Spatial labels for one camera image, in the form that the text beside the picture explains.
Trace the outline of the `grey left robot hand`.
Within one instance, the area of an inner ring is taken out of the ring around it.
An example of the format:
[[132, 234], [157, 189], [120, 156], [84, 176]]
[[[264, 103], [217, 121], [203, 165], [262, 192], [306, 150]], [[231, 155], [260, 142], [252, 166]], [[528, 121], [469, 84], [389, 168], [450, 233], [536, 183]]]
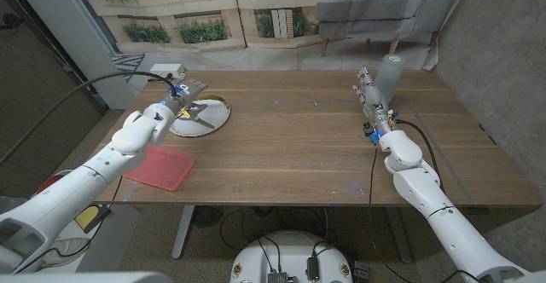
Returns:
[[168, 90], [165, 105], [174, 113], [189, 107], [197, 97], [208, 88], [208, 85], [192, 79], [178, 80]]

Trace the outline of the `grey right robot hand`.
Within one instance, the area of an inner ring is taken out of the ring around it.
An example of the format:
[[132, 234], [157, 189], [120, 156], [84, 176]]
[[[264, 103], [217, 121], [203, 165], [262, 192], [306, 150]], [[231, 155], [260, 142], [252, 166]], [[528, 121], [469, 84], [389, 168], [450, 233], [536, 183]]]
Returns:
[[376, 134], [378, 137], [397, 130], [393, 110], [388, 107], [385, 96], [375, 85], [368, 69], [363, 66], [357, 74], [358, 85], [352, 89], [362, 104], [363, 113], [368, 121], [364, 124], [367, 136]]

